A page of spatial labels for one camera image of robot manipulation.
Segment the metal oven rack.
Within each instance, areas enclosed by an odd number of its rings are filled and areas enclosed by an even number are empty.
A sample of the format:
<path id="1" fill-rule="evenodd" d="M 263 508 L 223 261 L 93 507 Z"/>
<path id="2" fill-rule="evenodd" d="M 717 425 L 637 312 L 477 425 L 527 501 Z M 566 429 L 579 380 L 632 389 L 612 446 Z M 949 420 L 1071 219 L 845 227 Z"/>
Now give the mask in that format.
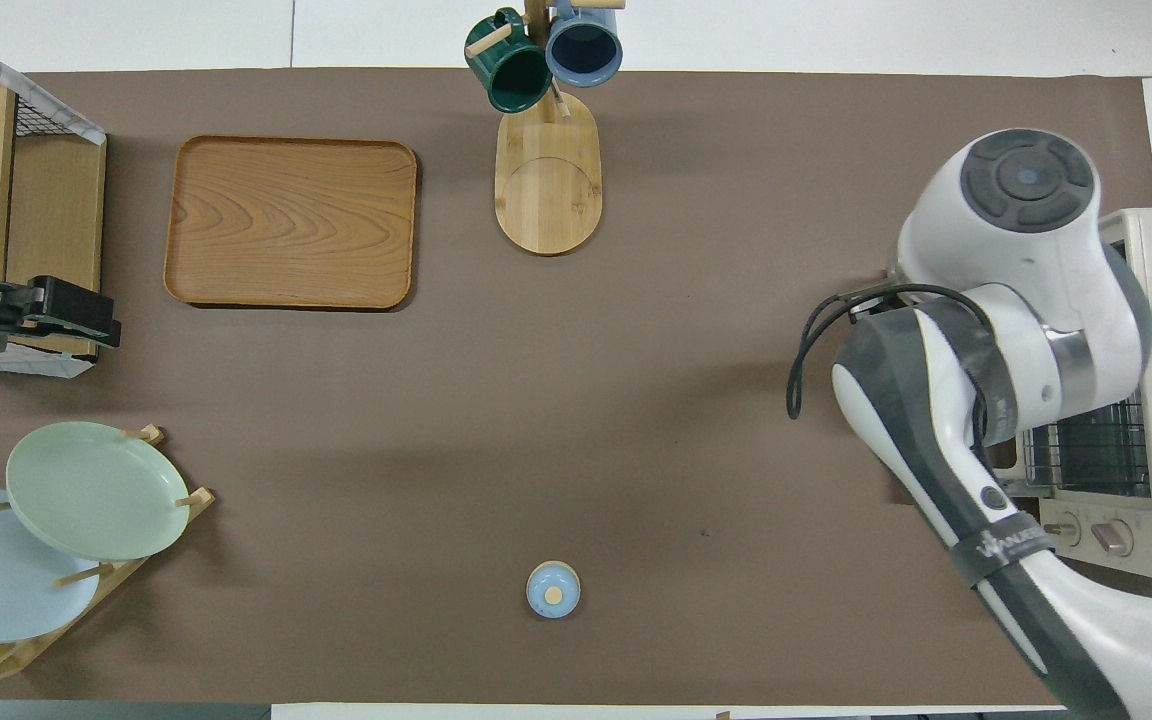
<path id="1" fill-rule="evenodd" d="M 1029 487 L 1151 497 L 1146 418 L 1138 393 L 1030 429 L 1021 448 Z"/>

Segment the rectangular wooden tray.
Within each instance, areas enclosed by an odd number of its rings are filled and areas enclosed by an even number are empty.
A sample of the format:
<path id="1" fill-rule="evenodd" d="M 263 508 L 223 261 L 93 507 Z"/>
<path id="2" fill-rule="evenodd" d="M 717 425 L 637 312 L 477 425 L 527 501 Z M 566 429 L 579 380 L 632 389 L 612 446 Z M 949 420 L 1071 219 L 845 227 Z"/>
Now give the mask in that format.
<path id="1" fill-rule="evenodd" d="M 196 136 L 162 283 L 196 306 L 389 311 L 414 285 L 417 209 L 419 159 L 396 141 Z"/>

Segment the dark green mug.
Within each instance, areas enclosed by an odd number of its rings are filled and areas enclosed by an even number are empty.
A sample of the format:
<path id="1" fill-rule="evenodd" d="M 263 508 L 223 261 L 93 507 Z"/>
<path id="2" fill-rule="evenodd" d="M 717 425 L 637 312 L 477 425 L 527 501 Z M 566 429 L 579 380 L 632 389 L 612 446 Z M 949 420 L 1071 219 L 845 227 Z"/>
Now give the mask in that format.
<path id="1" fill-rule="evenodd" d="M 532 108 L 552 86 L 547 58 L 529 35 L 524 15 L 511 6 L 503 6 L 471 28 L 463 55 L 490 105 L 502 113 Z"/>

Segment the wooden mug tree stand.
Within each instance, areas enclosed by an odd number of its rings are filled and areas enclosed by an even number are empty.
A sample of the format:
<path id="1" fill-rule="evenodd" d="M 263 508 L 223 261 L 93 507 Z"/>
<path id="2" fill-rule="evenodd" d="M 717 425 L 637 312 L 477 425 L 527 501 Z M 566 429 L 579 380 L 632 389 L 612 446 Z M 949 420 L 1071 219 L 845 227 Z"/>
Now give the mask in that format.
<path id="1" fill-rule="evenodd" d="M 524 0 L 526 33 L 547 56 L 550 0 Z M 495 142 L 497 222 L 516 247 L 539 256 L 571 252 L 602 220 L 602 151 L 594 115 L 553 76 L 548 94 L 502 114 Z"/>

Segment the brown table mat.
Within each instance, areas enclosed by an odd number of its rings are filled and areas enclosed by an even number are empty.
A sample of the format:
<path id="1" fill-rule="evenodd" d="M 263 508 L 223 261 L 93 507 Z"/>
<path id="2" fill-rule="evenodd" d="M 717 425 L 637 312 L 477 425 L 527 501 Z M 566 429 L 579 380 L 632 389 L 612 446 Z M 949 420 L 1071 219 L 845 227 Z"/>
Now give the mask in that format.
<path id="1" fill-rule="evenodd" d="M 499 118 L 458 69 L 40 73 L 109 136 L 103 291 L 123 343 L 0 373 L 0 487 L 52 420 L 159 424 L 217 501 L 0 700 L 1051 705 L 838 414 L 823 297 L 881 273 L 925 183 L 1025 126 L 1151 209 L 1139 79 L 626 73 L 594 237 L 497 223 Z M 392 138 L 420 165 L 389 313 L 204 309 L 162 283 L 179 147 Z M 570 616 L 526 605 L 579 574 Z"/>

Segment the wooden plate rack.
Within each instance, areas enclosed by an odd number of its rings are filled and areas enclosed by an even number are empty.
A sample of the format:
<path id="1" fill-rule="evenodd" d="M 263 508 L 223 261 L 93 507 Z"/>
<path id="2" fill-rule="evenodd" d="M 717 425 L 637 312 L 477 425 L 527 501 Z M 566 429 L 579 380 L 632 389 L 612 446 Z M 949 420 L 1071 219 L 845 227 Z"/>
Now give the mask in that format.
<path id="1" fill-rule="evenodd" d="M 156 427 L 156 425 L 147 425 L 147 427 L 138 430 L 122 430 L 126 435 L 143 439 L 143 441 L 154 446 L 157 450 L 160 450 L 159 445 L 162 439 L 162 432 L 161 429 Z M 202 511 L 206 511 L 209 507 L 214 503 L 215 498 L 212 495 L 210 488 L 192 488 L 189 487 L 187 483 L 185 487 L 189 491 L 189 497 L 183 498 L 183 500 L 180 501 L 180 505 L 185 506 L 189 510 L 189 524 L 191 524 L 192 521 L 200 516 Z M 5 480 L 3 488 L 0 488 L 0 491 L 6 493 Z M 0 511 L 3 510 L 13 511 L 10 503 L 8 502 L 8 495 L 6 495 L 6 501 L 0 502 Z M 8 676 L 18 674 L 20 670 L 24 669 L 24 667 L 31 665 L 38 655 L 41 655 L 41 652 L 45 652 L 47 647 L 51 647 L 52 644 L 63 637 L 65 634 L 69 632 L 73 626 L 77 626 L 79 621 L 84 616 L 88 616 L 88 614 L 91 614 L 91 612 L 94 611 L 100 602 L 108 600 L 115 589 L 120 588 L 120 585 L 124 584 L 127 579 L 131 578 L 132 574 L 141 570 L 142 566 L 146 564 L 147 560 L 152 556 L 124 562 L 90 560 L 96 564 L 93 569 L 71 575 L 71 577 L 58 579 L 56 584 L 59 588 L 65 588 L 65 585 L 76 583 L 82 578 L 97 577 L 99 578 L 99 588 L 96 589 L 96 593 L 90 602 L 90 606 L 88 606 L 88 609 L 83 611 L 76 620 L 71 621 L 71 623 L 56 629 L 55 632 L 38 635 L 38 637 L 32 639 L 0 644 L 0 679 L 8 679 Z"/>

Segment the pale green plate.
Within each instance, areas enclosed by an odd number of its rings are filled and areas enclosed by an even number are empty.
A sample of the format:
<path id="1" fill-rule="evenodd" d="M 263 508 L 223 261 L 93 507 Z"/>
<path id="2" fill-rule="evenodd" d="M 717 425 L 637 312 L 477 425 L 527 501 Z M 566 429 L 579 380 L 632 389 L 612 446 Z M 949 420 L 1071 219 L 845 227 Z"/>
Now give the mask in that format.
<path id="1" fill-rule="evenodd" d="M 10 450 L 5 482 L 20 523 L 79 559 L 145 559 L 189 524 L 177 467 L 143 439 L 93 420 L 32 430 Z"/>

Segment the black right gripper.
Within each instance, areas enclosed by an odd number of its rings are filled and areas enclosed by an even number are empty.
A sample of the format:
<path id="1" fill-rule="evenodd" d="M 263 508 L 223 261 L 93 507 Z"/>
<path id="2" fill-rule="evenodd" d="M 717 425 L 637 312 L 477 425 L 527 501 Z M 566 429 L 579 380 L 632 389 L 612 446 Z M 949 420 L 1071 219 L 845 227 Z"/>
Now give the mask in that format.
<path id="1" fill-rule="evenodd" d="M 838 301 L 846 306 L 847 320 L 859 323 L 864 316 L 886 313 L 899 306 L 899 291 L 888 286 L 872 286 L 840 293 Z"/>

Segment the blue mug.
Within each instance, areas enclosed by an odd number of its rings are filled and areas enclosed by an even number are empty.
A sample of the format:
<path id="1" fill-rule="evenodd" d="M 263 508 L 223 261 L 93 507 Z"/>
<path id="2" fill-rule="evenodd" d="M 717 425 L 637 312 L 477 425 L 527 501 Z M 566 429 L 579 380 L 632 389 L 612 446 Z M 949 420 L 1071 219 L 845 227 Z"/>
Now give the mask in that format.
<path id="1" fill-rule="evenodd" d="M 623 47 L 617 10 L 623 0 L 550 0 L 556 9 L 550 23 L 547 63 L 563 85 L 594 88 L 621 69 Z"/>

